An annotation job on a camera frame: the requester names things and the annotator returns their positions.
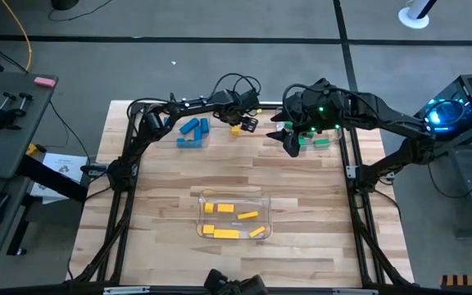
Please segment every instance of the black desk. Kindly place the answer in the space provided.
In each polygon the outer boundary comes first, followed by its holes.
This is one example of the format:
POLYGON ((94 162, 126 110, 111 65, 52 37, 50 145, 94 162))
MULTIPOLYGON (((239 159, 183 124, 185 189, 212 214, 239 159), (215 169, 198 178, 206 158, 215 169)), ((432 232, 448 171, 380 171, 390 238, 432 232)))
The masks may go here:
MULTIPOLYGON (((4 100, 3 92, 17 96, 16 101, 11 105, 12 108, 19 108, 21 104, 19 93, 28 93, 34 97, 32 102, 25 103, 26 116, 16 120, 16 124, 22 127, 21 130, 0 129, 0 191, 5 184, 8 184, 7 192, 11 196, 7 201, 5 216, 0 224, 0 252, 20 206, 30 204, 27 188, 31 180, 79 202, 84 202, 87 194, 87 188, 83 185, 25 155, 26 148, 34 136, 54 90, 54 88, 36 85, 34 83, 36 77, 37 75, 32 74, 0 73, 0 105, 4 100)), ((57 80, 51 75, 41 75, 41 77, 57 80)), ((17 230, 13 234, 11 241, 13 247, 16 244, 19 245, 25 234, 28 223, 25 222, 24 216, 25 214, 21 217, 17 230)))

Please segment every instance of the wooden tabletop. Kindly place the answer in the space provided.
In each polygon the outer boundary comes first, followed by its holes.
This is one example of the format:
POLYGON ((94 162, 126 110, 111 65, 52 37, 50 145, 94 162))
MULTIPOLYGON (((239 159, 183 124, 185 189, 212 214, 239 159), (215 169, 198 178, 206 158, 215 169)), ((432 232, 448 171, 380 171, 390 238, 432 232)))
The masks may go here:
MULTIPOLYGON (((111 102, 98 162, 108 163, 120 155, 128 104, 111 102)), ((256 117, 260 121, 256 132, 238 137, 213 119, 209 146, 203 149, 149 147, 136 188, 122 284, 203 285, 208 271, 216 268, 230 279, 259 274, 269 287, 361 286, 338 142, 290 158, 265 137, 275 128, 270 116, 264 111, 256 117), (258 241, 198 236, 197 198, 206 188, 267 192, 272 201, 272 235, 258 241)), ((329 134, 337 138, 334 132, 329 134)), ((358 130, 358 135, 364 163, 384 156, 378 130, 358 130)), ((107 186, 106 178, 99 179, 89 193, 107 186)), ((379 184, 377 189, 393 197, 391 187, 379 184)), ((412 281, 397 209, 376 193, 370 196, 379 245, 412 281)), ((102 246, 111 198, 109 191, 85 204, 70 263, 75 275, 102 246)))

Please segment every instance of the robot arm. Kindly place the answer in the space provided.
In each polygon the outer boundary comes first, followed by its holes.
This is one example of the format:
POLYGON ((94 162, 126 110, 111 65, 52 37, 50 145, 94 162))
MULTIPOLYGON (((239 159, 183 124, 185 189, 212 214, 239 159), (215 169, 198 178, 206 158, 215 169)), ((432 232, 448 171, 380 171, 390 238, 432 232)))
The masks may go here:
POLYGON ((213 116, 231 126, 242 124, 241 129, 254 132, 258 120, 245 116, 258 107, 258 93, 254 88, 239 94, 223 90, 208 98, 198 98, 186 102, 176 102, 171 96, 169 102, 147 104, 138 126, 138 133, 121 156, 107 168, 107 177, 115 192, 122 192, 134 186, 135 164, 151 143, 159 141, 174 127, 176 121, 184 116, 212 112, 213 116), (160 114, 169 116, 166 124, 160 114))
POLYGON ((343 127, 350 129, 385 129, 406 137, 395 153, 372 166, 356 168, 356 184, 360 189, 372 192, 379 178, 391 172, 397 173, 411 163, 432 161, 434 133, 428 120, 394 111, 385 102, 371 93, 357 93, 337 88, 326 79, 320 79, 308 87, 293 84, 284 92, 283 110, 272 121, 292 121, 293 129, 282 129, 267 134, 283 142, 284 150, 297 157, 300 151, 298 137, 301 134, 343 127), (302 93, 287 97, 294 87, 304 88, 302 93))

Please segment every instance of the clear plastic container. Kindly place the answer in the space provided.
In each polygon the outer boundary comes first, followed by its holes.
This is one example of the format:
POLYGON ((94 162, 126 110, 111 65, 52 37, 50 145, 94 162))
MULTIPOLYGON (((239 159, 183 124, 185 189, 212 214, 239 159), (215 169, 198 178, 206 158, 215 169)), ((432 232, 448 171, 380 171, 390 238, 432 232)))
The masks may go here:
MULTIPOLYGON (((166 118, 168 116, 161 114, 161 120, 163 122, 166 121, 166 118)), ((157 148, 183 148, 183 149, 188 149, 188 148, 206 148, 209 145, 209 139, 210 139, 210 131, 211 131, 211 113, 206 113, 206 114, 201 114, 197 116, 187 116, 179 119, 176 124, 174 125, 174 128, 167 134, 165 135, 160 141, 155 142, 155 146, 157 148), (202 133, 202 136, 200 139, 194 139, 194 132, 195 130, 192 129, 186 134, 182 134, 180 129, 186 125, 190 120, 199 120, 200 122, 202 119, 206 119, 207 126, 209 129, 209 133, 202 133)))
POLYGON ((264 239, 272 233, 270 196, 262 191, 221 192, 206 189, 198 201, 200 210, 196 228, 201 237, 264 239), (221 207, 230 205, 233 206, 232 212, 219 212, 221 207), (243 214, 247 214, 247 218, 242 218, 243 214))
MULTIPOLYGON (((276 114, 281 112, 281 107, 276 109, 276 114)), ((286 129, 289 131, 292 128, 290 122, 277 122, 276 131, 281 131, 286 129)), ((310 151, 321 151, 329 148, 332 142, 338 141, 341 137, 341 129, 336 128, 332 130, 324 130, 321 134, 316 132, 308 132, 306 134, 300 134, 299 143, 300 143, 300 156, 303 156, 304 152, 310 151)), ((284 150, 284 145, 281 142, 278 142, 278 148, 284 150)))

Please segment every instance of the blue led light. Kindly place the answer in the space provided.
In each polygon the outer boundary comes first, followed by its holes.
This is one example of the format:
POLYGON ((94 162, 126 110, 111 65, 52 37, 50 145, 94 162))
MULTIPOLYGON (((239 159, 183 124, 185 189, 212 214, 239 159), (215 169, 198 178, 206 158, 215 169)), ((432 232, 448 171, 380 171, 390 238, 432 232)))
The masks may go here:
POLYGON ((431 111, 429 113, 429 119, 431 120, 431 123, 433 124, 440 124, 442 122, 436 111, 431 111))

